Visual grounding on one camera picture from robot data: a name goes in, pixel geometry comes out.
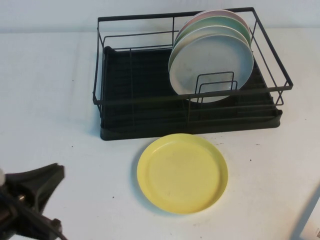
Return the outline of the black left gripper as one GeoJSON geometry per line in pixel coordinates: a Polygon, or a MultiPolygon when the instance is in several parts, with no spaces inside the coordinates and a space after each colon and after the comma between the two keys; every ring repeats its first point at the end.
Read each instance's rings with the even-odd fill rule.
{"type": "Polygon", "coordinates": [[[49,219],[42,213],[64,177],[65,167],[57,163],[30,171],[7,173],[6,184],[33,181],[34,200],[25,192],[6,185],[0,187],[0,238],[9,240],[17,235],[32,240],[61,240],[61,221],[49,219]]]}

